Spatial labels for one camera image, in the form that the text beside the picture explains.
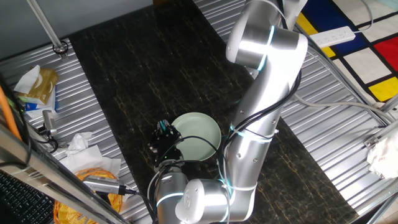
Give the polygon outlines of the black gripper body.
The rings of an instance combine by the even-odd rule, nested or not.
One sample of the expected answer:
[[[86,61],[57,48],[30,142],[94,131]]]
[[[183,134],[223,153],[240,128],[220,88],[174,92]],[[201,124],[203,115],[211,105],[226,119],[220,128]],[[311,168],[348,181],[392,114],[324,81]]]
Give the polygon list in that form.
[[[148,147],[152,152],[153,162],[162,162],[166,159],[180,159],[182,153],[174,146],[175,142],[179,139],[166,135],[165,131],[162,130],[160,130],[160,136],[157,139],[152,139],[151,137]]]

